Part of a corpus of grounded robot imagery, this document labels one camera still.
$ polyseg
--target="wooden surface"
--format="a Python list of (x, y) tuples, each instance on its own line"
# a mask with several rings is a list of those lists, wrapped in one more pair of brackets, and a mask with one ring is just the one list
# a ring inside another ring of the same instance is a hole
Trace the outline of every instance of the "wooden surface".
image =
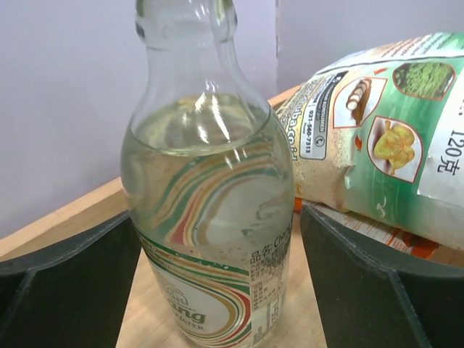
[[(289, 283), (283, 312), (259, 348), (325, 348), (326, 340), (310, 272), (307, 266), (299, 216), (291, 236)], [(175, 324), (171, 309), (156, 284), (145, 254), (141, 253), (117, 348), (187, 348), (188, 341)]]

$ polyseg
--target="bottle label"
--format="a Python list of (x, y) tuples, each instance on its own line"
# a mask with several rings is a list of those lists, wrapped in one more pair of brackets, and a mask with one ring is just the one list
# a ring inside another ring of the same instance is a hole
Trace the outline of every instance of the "bottle label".
[[(291, 226), (253, 252), (247, 270), (182, 254), (139, 235), (177, 324), (193, 341), (219, 348), (257, 343), (277, 321)], [(263, 314), (252, 320), (261, 308)]]

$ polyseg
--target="swirl pattern label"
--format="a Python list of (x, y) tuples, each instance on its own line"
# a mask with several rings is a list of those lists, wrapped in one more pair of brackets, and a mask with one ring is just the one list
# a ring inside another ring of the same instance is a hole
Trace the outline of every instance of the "swirl pattern label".
[(207, 347), (232, 347), (252, 332), (249, 272), (174, 252), (139, 234), (178, 325)]

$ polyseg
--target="colorful wavy stripes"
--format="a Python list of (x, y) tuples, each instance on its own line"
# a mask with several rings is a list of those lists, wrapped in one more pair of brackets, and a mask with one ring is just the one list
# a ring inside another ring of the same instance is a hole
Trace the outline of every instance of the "colorful wavy stripes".
[(183, 328), (191, 339), (207, 347), (226, 348), (250, 335), (252, 309), (247, 271), (174, 252), (151, 241), (140, 231), (139, 234), (144, 250), (154, 265), (228, 308), (229, 320), (216, 332), (199, 335)]
[[(221, 201), (232, 186), (243, 180), (251, 180), (256, 175), (277, 176), (276, 170), (269, 166), (270, 153), (266, 143), (266, 139), (261, 138), (247, 144), (247, 156), (243, 159), (233, 150), (227, 154), (200, 157), (177, 173), (147, 217), (157, 224), (160, 238), (178, 244), (197, 245), (199, 240), (194, 238), (194, 226), (212, 197), (223, 191), (221, 196), (215, 196), (216, 204), (216, 200)], [(227, 160), (228, 154), (234, 154), (236, 159)]]

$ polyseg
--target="glass bottle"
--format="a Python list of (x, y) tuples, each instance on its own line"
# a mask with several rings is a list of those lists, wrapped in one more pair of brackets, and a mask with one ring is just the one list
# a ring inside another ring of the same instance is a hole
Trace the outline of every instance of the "glass bottle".
[(187, 337), (251, 347), (273, 327), (286, 290), (286, 134), (240, 71), (231, 0), (136, 7), (149, 82), (121, 152), (133, 223)]

